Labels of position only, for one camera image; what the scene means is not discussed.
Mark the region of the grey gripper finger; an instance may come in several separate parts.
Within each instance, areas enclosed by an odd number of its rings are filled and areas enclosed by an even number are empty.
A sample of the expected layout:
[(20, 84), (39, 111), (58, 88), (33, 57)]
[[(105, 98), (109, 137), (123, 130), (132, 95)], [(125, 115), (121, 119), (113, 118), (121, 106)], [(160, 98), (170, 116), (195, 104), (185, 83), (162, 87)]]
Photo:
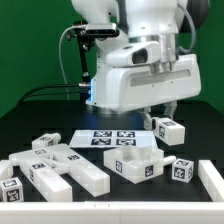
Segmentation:
[(146, 130), (151, 130), (152, 129), (152, 117), (150, 116), (150, 113), (148, 111), (141, 111), (140, 115), (143, 119), (143, 124), (144, 124), (144, 128)]
[(169, 127), (169, 126), (174, 126), (175, 122), (173, 121), (173, 117), (177, 108), (177, 102), (172, 101), (164, 104), (165, 109), (164, 109), (164, 115), (167, 118), (167, 121), (164, 122), (164, 125)]

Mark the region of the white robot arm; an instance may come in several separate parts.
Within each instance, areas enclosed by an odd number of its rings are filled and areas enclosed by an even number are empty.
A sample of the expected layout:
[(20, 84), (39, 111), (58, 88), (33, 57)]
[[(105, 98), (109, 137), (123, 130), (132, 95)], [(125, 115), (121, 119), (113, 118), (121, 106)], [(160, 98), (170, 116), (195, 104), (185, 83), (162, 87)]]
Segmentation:
[(78, 34), (97, 46), (97, 71), (86, 104), (103, 112), (138, 111), (153, 128), (151, 108), (163, 104), (172, 117), (177, 102), (201, 91), (193, 49), (176, 44), (196, 33), (210, 0), (71, 0), (86, 20)]

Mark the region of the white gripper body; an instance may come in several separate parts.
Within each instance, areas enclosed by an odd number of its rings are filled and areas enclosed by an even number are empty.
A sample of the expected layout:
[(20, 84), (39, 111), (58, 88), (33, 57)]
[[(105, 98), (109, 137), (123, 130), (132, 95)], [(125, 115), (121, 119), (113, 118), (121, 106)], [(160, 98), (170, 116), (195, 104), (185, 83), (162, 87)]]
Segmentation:
[(196, 96), (201, 91), (195, 54), (180, 56), (173, 70), (152, 74), (149, 66), (112, 68), (94, 78), (94, 105), (127, 112)]

